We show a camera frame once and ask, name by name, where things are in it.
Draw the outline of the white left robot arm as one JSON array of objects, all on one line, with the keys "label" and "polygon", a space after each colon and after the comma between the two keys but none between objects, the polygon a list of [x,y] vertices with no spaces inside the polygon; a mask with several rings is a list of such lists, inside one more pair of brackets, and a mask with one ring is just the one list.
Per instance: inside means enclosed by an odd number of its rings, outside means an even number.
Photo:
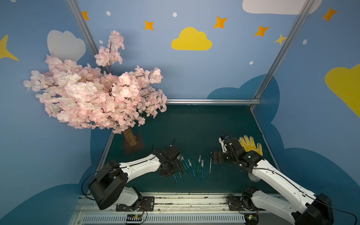
[{"label": "white left robot arm", "polygon": [[127,183],[147,173],[159,172],[168,177],[178,172],[175,160],[180,156],[176,147],[166,151],[153,151],[150,155],[131,162],[118,163],[112,160],[95,172],[88,183],[89,191],[100,210],[116,204],[120,211],[143,210],[143,196]]}]

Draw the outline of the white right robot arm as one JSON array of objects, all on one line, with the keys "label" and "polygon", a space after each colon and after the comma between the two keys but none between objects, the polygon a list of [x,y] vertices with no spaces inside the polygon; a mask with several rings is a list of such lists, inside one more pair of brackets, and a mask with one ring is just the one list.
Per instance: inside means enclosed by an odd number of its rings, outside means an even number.
[{"label": "white right robot arm", "polygon": [[293,225],[332,225],[334,214],[330,198],[297,184],[263,156],[262,145],[253,137],[218,139],[221,150],[212,153],[214,164],[232,164],[248,172],[254,182],[264,181],[284,198],[283,200],[250,187],[239,199],[241,208],[248,211],[260,209],[275,214]]}]

